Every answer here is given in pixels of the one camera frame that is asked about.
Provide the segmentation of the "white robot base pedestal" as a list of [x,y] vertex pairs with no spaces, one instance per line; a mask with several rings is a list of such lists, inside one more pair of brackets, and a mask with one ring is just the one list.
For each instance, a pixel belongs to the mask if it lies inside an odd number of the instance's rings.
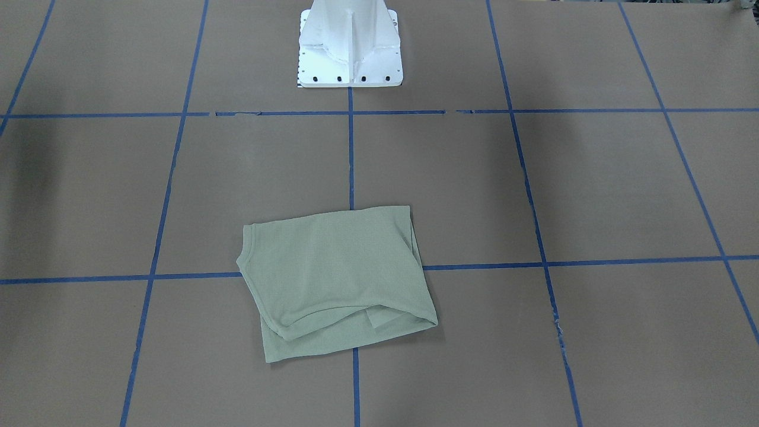
[[314,1],[300,13],[301,88],[398,87],[404,80],[398,14],[384,1]]

